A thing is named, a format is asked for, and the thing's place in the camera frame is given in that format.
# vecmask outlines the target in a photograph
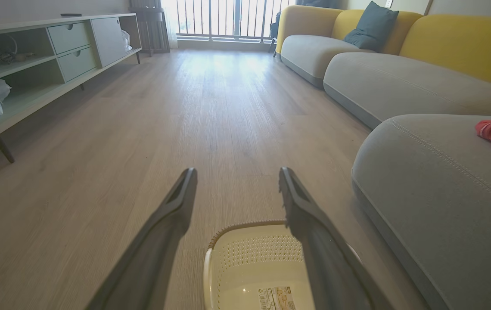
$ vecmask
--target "floor plank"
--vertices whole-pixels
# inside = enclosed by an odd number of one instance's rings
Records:
[[[281,166],[295,170],[392,304],[423,308],[352,193],[364,125],[268,53],[144,58],[3,134],[16,163],[0,153],[0,310],[84,308],[186,167],[198,169],[198,191],[165,308],[202,309],[211,237],[284,217]]]

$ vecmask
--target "throw pillow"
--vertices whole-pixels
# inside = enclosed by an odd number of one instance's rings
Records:
[[[373,1],[368,4],[356,29],[352,30],[343,41],[359,49],[381,52],[391,34],[399,11],[392,11],[378,6]]]

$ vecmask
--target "balcony railing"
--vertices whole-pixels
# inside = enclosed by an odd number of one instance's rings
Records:
[[[278,12],[296,0],[177,0],[180,37],[270,38]]]

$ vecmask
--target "white wall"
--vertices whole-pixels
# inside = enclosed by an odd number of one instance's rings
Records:
[[[342,0],[342,9],[365,9],[371,0]],[[385,6],[385,0],[373,0],[378,6]],[[393,0],[391,10],[418,12],[423,14],[429,0]]]
[[[60,18],[63,12],[128,12],[129,0],[0,0],[0,24]]]
[[[429,14],[491,16],[491,0],[433,0]]]

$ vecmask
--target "cabinet top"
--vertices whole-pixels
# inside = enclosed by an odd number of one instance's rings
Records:
[[[109,15],[89,15],[89,16],[76,16],[76,17],[62,17],[56,19],[45,20],[32,20],[30,22],[17,22],[9,24],[0,24],[0,33],[9,33],[19,30],[27,30],[33,28],[41,28],[58,24],[68,24],[71,22],[81,22],[84,20],[98,19],[98,18],[110,18],[110,17],[122,17],[122,16],[135,16],[135,13],[123,13],[123,14],[109,14]]]

